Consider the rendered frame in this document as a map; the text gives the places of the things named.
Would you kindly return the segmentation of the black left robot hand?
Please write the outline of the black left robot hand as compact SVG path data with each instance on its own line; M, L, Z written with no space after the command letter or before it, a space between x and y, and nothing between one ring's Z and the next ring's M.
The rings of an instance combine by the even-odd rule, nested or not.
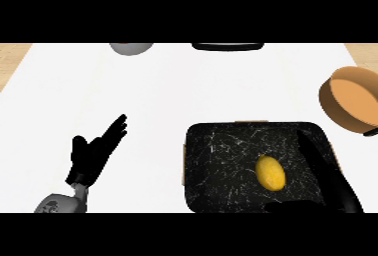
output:
M73 138L73 166L66 179L69 185L82 184L91 187L95 184L110 156L128 134L126 120L128 116L122 114L104 135L97 137L92 142L80 135Z

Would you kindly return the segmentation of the black marble tray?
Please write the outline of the black marble tray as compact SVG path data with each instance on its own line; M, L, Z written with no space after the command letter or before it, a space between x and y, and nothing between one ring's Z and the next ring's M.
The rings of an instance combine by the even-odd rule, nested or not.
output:
M322 128L311 122L198 123L187 133L185 199L197 213L262 213L271 202L324 202L318 177L299 150L306 135L328 162L336 161ZM272 192L256 175L260 156L274 157L287 185Z

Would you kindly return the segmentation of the black flat appliance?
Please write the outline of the black flat appliance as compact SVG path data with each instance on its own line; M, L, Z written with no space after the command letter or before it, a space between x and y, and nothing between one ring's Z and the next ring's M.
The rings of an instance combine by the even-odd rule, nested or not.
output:
M265 46L263 43L194 43L193 47L197 50L206 50L206 51L250 51L250 50L259 50Z

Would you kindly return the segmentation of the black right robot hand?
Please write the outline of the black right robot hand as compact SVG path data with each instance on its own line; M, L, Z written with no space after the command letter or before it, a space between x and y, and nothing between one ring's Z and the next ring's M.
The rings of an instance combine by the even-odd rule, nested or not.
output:
M324 202L297 200L272 202L265 206L269 213L342 214L362 213L364 208L356 193L339 167L328 163L315 143L302 131L297 131L299 150L317 176Z

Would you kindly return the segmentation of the orange pot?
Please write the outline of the orange pot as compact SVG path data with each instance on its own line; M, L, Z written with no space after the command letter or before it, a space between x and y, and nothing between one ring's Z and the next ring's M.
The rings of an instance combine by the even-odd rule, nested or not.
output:
M378 136L378 73L355 66L337 69L321 86L320 102L331 120L365 137Z

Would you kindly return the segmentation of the grey bowl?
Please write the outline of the grey bowl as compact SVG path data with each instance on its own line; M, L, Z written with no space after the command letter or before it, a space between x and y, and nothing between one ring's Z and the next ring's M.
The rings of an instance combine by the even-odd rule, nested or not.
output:
M111 43L114 51L126 56L135 56L147 52L153 47L153 43Z

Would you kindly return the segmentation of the yellow lemon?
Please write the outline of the yellow lemon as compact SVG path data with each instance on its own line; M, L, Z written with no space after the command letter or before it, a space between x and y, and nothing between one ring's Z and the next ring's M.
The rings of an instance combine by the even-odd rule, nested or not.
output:
M256 163L256 175L260 185L269 191L280 191L287 185L287 176L278 160L266 155L259 157Z

